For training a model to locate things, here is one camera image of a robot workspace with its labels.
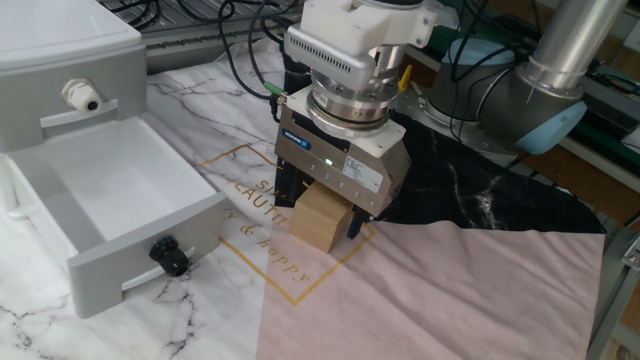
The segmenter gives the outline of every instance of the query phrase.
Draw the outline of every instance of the black cable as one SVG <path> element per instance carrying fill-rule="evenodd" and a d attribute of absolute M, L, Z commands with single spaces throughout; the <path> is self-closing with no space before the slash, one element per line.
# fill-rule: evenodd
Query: black cable
<path fill-rule="evenodd" d="M 456 71 L 458 69 L 458 63 L 460 62 L 460 57 L 462 56 L 462 52 L 464 51 L 464 48 L 467 45 L 467 42 L 471 38 L 471 34 L 475 30 L 476 25 L 478 25 L 478 21 L 480 21 L 480 17 L 482 16 L 482 13 L 484 12 L 484 9 L 487 7 L 488 3 L 489 3 L 489 0 L 484 0 L 482 2 L 482 5 L 480 6 L 478 13 L 476 14 L 476 16 L 473 17 L 473 20 L 471 21 L 471 25 L 469 26 L 467 33 L 464 35 L 464 38 L 462 38 L 462 42 L 460 43 L 460 47 L 458 48 L 458 52 L 456 53 L 456 58 L 453 61 L 453 64 L 451 65 L 451 81 L 454 81 L 454 82 L 459 81 Z"/>
<path fill-rule="evenodd" d="M 286 8 L 284 8 L 282 11 L 279 12 L 275 12 L 273 14 L 269 14 L 267 16 L 271 17 L 271 16 L 279 16 L 279 15 L 284 15 L 286 13 L 288 13 L 291 9 L 293 9 L 294 6 L 296 6 L 299 3 L 299 0 L 292 0 L 291 4 L 287 5 Z"/>
<path fill-rule="evenodd" d="M 232 3 L 233 1 L 234 0 L 225 0 L 222 3 L 222 5 L 220 6 L 220 9 L 218 10 L 218 18 L 220 18 L 222 16 L 224 8 L 227 7 L 227 5 L 233 6 L 233 3 Z M 233 63 L 233 57 L 231 56 L 231 51 L 229 49 L 229 43 L 227 42 L 227 38 L 224 35 L 224 31 L 222 30 L 222 21 L 218 22 L 218 32 L 220 33 L 220 39 L 222 40 L 222 44 L 224 45 L 224 50 L 227 53 L 227 60 L 229 61 L 229 67 L 231 67 L 231 72 L 233 73 L 233 77 L 236 79 L 238 84 L 240 84 L 240 86 L 242 86 L 242 88 L 245 89 L 249 94 L 251 94 L 251 95 L 253 95 L 253 96 L 255 96 L 255 97 L 259 98 L 259 99 L 269 100 L 271 98 L 270 95 L 263 95 L 263 94 L 260 94 L 259 92 L 255 91 L 255 90 L 253 90 L 247 84 L 245 84 L 244 81 L 242 81 L 242 79 L 238 75 L 238 72 L 236 71 L 235 64 Z"/>
<path fill-rule="evenodd" d="M 262 76 L 262 73 L 260 73 L 260 69 L 258 68 L 258 63 L 256 62 L 256 58 L 253 55 L 253 29 L 256 26 L 256 21 L 258 21 L 258 18 L 260 17 L 260 13 L 262 12 L 262 9 L 264 9 L 264 7 L 267 5 L 267 2 L 269 0 L 263 0 L 262 4 L 260 4 L 260 7 L 258 7 L 258 10 L 256 10 L 255 14 L 253 14 L 253 18 L 251 19 L 251 23 L 249 24 L 249 34 L 247 35 L 247 50 L 249 50 L 249 60 L 251 60 L 251 66 L 253 67 L 253 71 L 256 73 L 256 77 L 258 78 L 258 80 L 260 80 L 260 82 L 262 84 L 265 83 L 264 77 Z"/>
<path fill-rule="evenodd" d="M 149 3 L 152 3 L 152 2 L 155 2 L 155 0 L 140 0 L 140 1 L 132 2 L 130 4 L 124 5 L 124 6 L 120 6 L 119 8 L 109 9 L 109 11 L 111 11 L 112 13 L 117 13 L 117 12 L 120 12 L 120 11 L 131 9 L 132 7 L 136 7 L 138 5 L 149 4 Z"/>
<path fill-rule="evenodd" d="M 463 0 L 463 5 L 469 10 L 469 12 L 472 15 L 476 15 L 476 12 L 473 10 L 473 8 L 471 7 L 471 5 L 469 5 L 467 3 L 468 0 Z M 527 45 L 529 47 L 531 47 L 530 44 L 527 44 L 527 42 L 520 36 L 518 36 L 517 34 L 515 34 L 514 32 L 510 31 L 509 29 L 506 29 L 504 26 L 502 26 L 501 24 L 497 23 L 494 19 L 487 19 L 484 16 L 480 17 L 480 21 L 488 27 L 493 28 L 496 31 L 499 31 L 507 36 L 509 36 L 510 38 L 512 38 L 515 41 L 520 42 L 522 45 Z"/>
<path fill-rule="evenodd" d="M 284 44 L 284 40 L 280 39 L 279 37 L 277 37 L 276 35 L 274 35 L 271 30 L 269 30 L 269 28 L 267 27 L 266 24 L 266 17 L 261 17 L 260 18 L 260 28 L 262 28 L 262 32 L 267 35 L 269 37 L 269 39 L 277 42 L 278 44 Z"/>
<path fill-rule="evenodd" d="M 491 95 L 491 92 L 492 92 L 496 87 L 498 87 L 498 83 L 500 83 L 500 81 L 502 81 L 502 79 L 504 79 L 504 78 L 505 78 L 505 76 L 506 76 L 508 73 L 510 73 L 511 71 L 513 71 L 513 69 L 515 69 L 515 68 L 516 68 L 515 66 L 514 66 L 514 67 L 509 68 L 509 70 L 507 70 L 507 72 L 505 72 L 505 73 L 504 73 L 504 75 L 501 75 L 501 76 L 500 76 L 500 79 L 498 79 L 498 80 L 496 81 L 496 83 L 495 83 L 495 84 L 493 84 L 493 86 L 491 87 L 491 89 L 489 89 L 489 91 L 487 92 L 486 96 L 484 97 L 484 100 L 485 100 L 485 101 L 489 98 L 489 95 Z M 483 101 L 480 105 L 478 105 L 478 106 L 479 106 L 479 109 L 478 109 L 478 115 L 482 112 L 482 107 L 484 106 L 485 101 Z"/>
<path fill-rule="evenodd" d="M 142 10 L 142 13 L 140 13 L 140 15 L 138 15 L 138 17 L 136 17 L 135 19 L 129 21 L 128 24 L 131 26 L 138 25 L 138 23 L 142 21 L 142 19 L 144 19 L 145 16 L 147 16 L 150 10 L 151 10 L 151 3 L 147 3 L 147 5 L 144 7 L 144 10 Z"/>
<path fill-rule="evenodd" d="M 224 15 L 224 16 L 222 16 L 223 12 L 220 11 L 220 9 L 224 9 L 224 7 L 220 6 L 220 9 L 218 10 L 218 17 L 215 18 L 215 19 L 204 18 L 204 17 L 201 17 L 199 15 L 196 15 L 193 11 L 191 11 L 191 9 L 189 9 L 187 7 L 187 5 L 184 3 L 184 0 L 177 0 L 177 2 L 178 2 L 178 5 L 182 8 L 182 10 L 184 10 L 184 12 L 186 12 L 187 15 L 191 16 L 192 18 L 194 18 L 194 19 L 196 19 L 198 21 L 201 21 L 201 22 L 208 23 L 208 24 L 216 24 L 216 23 L 219 24 L 222 21 L 231 19 L 231 17 L 236 12 L 236 7 L 235 7 L 235 5 L 233 5 L 233 3 L 234 2 L 240 2 L 240 0 L 234 0 L 234 1 L 229 2 L 229 4 L 231 4 L 231 9 L 230 9 L 229 13 L 227 15 Z"/>
<path fill-rule="evenodd" d="M 271 107 L 271 116 L 273 116 L 273 121 L 280 123 L 280 119 L 278 119 L 278 96 L 275 94 L 271 94 L 269 98 L 269 106 Z"/>
<path fill-rule="evenodd" d="M 469 91 L 467 92 L 467 109 L 465 109 L 465 113 L 467 113 L 469 111 L 469 103 L 471 102 L 471 92 L 473 91 L 473 88 L 476 85 L 478 85 L 479 83 L 481 83 L 481 82 L 483 82 L 483 81 L 485 81 L 487 79 L 490 79 L 490 78 L 492 78 L 492 77 L 494 77 L 494 76 L 496 76 L 496 75 L 498 75 L 501 72 L 506 71 L 506 70 L 507 70 L 507 68 L 502 68 L 502 69 L 494 72 L 491 75 L 485 76 L 485 77 L 483 77 L 481 79 L 478 79 L 478 80 L 474 81 L 473 84 L 471 84 L 471 86 L 469 86 Z M 465 120 L 465 121 L 467 121 L 467 122 L 477 122 L 478 120 L 476 119 L 476 120 Z"/>
<path fill-rule="evenodd" d="M 542 25 L 540 24 L 540 12 L 538 11 L 538 3 L 536 0 L 531 0 L 531 7 L 533 8 L 533 16 L 536 18 L 536 27 L 538 32 L 542 32 Z"/>
<path fill-rule="evenodd" d="M 458 83 L 456 82 L 453 85 L 455 87 L 455 93 L 453 96 L 453 109 L 451 110 L 451 117 L 449 118 L 449 132 L 451 132 L 451 135 L 454 139 L 458 140 L 458 142 L 461 142 L 460 137 L 457 136 L 453 131 L 453 113 L 456 110 L 456 106 L 458 105 Z"/>
<path fill-rule="evenodd" d="M 154 3 L 156 4 L 156 13 L 153 15 L 153 17 L 145 22 L 143 22 L 142 24 L 135 26 L 134 28 L 136 30 L 142 30 L 152 24 L 154 24 L 156 21 L 158 21 L 158 19 L 160 19 L 160 16 L 162 15 L 162 10 L 160 8 L 160 0 L 154 0 Z"/>

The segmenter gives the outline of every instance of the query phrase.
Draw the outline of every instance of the open drawer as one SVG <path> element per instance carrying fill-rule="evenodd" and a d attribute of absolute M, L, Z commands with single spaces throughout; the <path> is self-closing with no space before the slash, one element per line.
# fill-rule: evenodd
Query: open drawer
<path fill-rule="evenodd" d="M 81 318 L 163 273 L 149 257 L 158 240 L 173 238 L 191 263 L 219 243 L 224 194 L 137 117 L 57 136 L 7 161 L 19 211 L 65 264 Z"/>

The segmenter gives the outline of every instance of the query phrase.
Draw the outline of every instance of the pink fabric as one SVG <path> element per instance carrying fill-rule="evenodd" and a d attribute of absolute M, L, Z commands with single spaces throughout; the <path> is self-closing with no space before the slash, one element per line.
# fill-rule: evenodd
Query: pink fabric
<path fill-rule="evenodd" d="M 286 226 L 268 243 L 277 286 L 265 290 L 258 360 L 585 357 L 603 235 L 375 223 L 327 255 Z M 292 264 L 309 280 L 292 280 Z M 283 295 L 323 275 L 297 305 Z"/>

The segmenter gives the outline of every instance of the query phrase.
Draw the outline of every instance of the white cable fitting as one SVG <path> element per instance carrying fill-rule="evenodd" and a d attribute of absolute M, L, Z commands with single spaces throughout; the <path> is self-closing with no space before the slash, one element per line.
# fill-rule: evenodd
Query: white cable fitting
<path fill-rule="evenodd" d="M 72 79 L 62 88 L 62 98 L 78 111 L 91 114 L 100 111 L 102 99 L 87 79 Z"/>

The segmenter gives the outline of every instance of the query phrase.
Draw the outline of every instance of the white marble pattern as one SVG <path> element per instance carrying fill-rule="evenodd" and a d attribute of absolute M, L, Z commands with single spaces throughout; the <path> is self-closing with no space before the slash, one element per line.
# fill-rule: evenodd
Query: white marble pattern
<path fill-rule="evenodd" d="M 275 47 L 263 42 L 256 50 L 265 76 L 281 83 Z M 239 72 L 259 89 L 246 52 L 237 51 Z M 268 104 L 241 90 L 226 61 L 153 76 L 148 83 L 144 117 L 187 161 L 195 165 L 245 143 L 275 160 L 277 126 Z M 274 177 L 275 168 L 243 154 L 246 159 L 233 157 L 229 173 L 199 171 L 214 183 L 229 174 Z M 81 320 L 64 270 L 37 238 L 28 221 L 0 215 L 0 359 L 255 358 L 265 284 L 228 247 L 221 245 L 180 278 L 163 275 L 126 292 L 122 304 Z M 266 268 L 262 249 L 237 247 Z"/>

